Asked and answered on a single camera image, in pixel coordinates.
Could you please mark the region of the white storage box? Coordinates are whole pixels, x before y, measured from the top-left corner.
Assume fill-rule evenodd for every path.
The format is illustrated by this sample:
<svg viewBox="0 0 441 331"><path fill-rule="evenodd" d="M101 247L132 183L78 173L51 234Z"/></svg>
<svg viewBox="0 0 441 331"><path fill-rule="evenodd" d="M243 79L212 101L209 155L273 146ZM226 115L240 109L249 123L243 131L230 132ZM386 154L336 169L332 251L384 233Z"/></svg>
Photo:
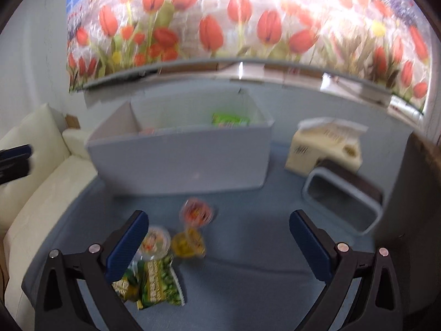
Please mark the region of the white storage box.
<svg viewBox="0 0 441 331"><path fill-rule="evenodd" d="M214 126L214 113L247 117L250 124ZM124 102L85 147L117 195L256 189L267 175L273 124L247 89L190 90Z"/></svg>

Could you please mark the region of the cream leather sofa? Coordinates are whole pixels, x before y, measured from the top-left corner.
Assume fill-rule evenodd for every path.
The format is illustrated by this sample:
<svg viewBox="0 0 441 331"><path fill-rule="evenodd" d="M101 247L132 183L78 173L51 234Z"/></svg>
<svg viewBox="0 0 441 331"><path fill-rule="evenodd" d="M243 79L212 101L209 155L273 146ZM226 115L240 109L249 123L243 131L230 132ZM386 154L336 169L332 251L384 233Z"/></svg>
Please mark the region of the cream leather sofa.
<svg viewBox="0 0 441 331"><path fill-rule="evenodd" d="M31 172L1 186L1 300L23 330L34 329L34 309L22 280L45 238L96 177L81 129L61 131L55 112L40 106L3 138L6 150L31 145Z"/></svg>

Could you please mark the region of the red jelly cup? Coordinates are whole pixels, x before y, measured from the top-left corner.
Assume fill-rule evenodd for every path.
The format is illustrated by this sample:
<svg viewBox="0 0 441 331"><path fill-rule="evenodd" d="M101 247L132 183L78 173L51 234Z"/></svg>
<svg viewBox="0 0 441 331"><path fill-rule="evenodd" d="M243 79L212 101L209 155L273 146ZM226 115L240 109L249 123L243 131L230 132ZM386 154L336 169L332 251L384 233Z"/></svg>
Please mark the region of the red jelly cup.
<svg viewBox="0 0 441 331"><path fill-rule="evenodd" d="M213 221L215 210L201 199L190 198L184 203L179 216L186 226L201 228Z"/></svg>

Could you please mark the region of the cream tissue box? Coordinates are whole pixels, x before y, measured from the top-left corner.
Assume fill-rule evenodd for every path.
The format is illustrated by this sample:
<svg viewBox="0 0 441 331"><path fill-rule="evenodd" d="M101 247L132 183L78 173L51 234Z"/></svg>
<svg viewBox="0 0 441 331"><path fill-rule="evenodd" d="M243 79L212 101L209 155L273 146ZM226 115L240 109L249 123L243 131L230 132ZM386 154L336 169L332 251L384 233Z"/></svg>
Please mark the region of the cream tissue box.
<svg viewBox="0 0 441 331"><path fill-rule="evenodd" d="M356 173L362 165L360 137L368 127L331 117L302 120L292 137L285 169L307 176L324 159Z"/></svg>

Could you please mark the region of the tulip flower wall poster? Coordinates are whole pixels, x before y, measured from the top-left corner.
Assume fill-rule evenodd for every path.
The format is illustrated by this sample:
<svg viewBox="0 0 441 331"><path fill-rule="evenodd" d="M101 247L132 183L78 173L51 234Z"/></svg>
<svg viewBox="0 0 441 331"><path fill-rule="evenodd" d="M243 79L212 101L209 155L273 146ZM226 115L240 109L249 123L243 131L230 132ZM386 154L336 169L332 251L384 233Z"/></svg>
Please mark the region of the tulip flower wall poster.
<svg viewBox="0 0 441 331"><path fill-rule="evenodd" d="M66 0L69 88L147 64L302 63L365 79L423 111L430 25L413 0Z"/></svg>

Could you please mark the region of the clear jelly cup cartoon lid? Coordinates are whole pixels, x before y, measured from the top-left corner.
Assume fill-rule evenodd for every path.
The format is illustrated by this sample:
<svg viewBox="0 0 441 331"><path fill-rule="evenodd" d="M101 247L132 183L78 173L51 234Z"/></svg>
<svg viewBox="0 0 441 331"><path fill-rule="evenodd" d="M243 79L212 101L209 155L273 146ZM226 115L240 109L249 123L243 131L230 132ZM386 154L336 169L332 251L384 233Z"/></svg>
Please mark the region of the clear jelly cup cartoon lid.
<svg viewBox="0 0 441 331"><path fill-rule="evenodd" d="M170 233L162 226L150 226L138 248L141 259L151 261L165 258L170 250Z"/></svg>

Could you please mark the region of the green pea snack bag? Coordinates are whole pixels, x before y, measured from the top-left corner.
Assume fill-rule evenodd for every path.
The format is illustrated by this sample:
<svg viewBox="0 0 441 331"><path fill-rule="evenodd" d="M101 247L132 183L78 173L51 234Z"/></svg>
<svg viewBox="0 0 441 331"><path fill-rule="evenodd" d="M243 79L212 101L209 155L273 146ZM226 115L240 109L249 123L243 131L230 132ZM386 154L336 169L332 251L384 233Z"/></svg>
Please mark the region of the green pea snack bag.
<svg viewBox="0 0 441 331"><path fill-rule="evenodd" d="M134 260L122 278L111 285L124 303L132 302L138 310L160 303L185 305L184 292L173 269L171 254L149 261Z"/></svg>

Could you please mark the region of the blue grey tablecloth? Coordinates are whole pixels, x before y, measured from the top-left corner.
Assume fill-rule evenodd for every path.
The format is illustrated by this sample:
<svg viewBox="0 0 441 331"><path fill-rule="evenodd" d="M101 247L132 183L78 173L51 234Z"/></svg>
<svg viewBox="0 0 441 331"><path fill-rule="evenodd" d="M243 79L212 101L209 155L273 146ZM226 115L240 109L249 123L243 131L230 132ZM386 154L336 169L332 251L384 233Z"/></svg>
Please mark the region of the blue grey tablecloth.
<svg viewBox="0 0 441 331"><path fill-rule="evenodd" d="M294 210L305 211L334 241L374 250L369 235L347 233L303 201L304 180L285 170L286 153L284 146L272 147L262 188L203 196L215 210L214 220L202 230L206 255L173 263L186 303L144 310L127 303L144 330L294 330L324 287L289 231ZM93 180L37 251L22 282L24 293L30 301L37 298L51 250L81 253L103 242L136 210L176 234L182 229L179 212L185 201L184 195L116 197L102 180Z"/></svg>

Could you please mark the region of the white rimmed small bin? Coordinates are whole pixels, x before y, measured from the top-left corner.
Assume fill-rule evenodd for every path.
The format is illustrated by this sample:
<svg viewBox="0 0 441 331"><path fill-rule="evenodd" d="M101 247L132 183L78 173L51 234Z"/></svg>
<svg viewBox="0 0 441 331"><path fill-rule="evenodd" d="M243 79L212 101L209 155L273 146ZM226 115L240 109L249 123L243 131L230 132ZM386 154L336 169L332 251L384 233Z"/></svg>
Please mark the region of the white rimmed small bin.
<svg viewBox="0 0 441 331"><path fill-rule="evenodd" d="M383 216L382 190L330 159L315 165L302 194L311 206L353 235L368 234Z"/></svg>

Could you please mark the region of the seaweed pack in box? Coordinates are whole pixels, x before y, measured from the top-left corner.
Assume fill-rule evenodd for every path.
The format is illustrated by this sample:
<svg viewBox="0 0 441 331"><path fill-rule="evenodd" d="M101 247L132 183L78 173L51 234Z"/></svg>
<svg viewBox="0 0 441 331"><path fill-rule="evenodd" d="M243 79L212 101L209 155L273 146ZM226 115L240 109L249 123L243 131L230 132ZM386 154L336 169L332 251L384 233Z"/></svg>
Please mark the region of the seaweed pack in box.
<svg viewBox="0 0 441 331"><path fill-rule="evenodd" d="M250 119L234 114L214 113L211 118L211 123L218 127L248 126Z"/></svg>

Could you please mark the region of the yellow jelly cup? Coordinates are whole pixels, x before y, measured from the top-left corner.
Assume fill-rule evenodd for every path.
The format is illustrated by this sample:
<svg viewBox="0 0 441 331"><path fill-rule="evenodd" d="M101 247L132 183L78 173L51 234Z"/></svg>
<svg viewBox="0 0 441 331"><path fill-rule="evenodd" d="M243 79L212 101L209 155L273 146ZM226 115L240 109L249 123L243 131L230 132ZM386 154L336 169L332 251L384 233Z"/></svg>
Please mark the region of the yellow jelly cup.
<svg viewBox="0 0 441 331"><path fill-rule="evenodd" d="M187 228L174 235L171 240L171 249L179 258L203 258L206 255L203 236L195 228Z"/></svg>

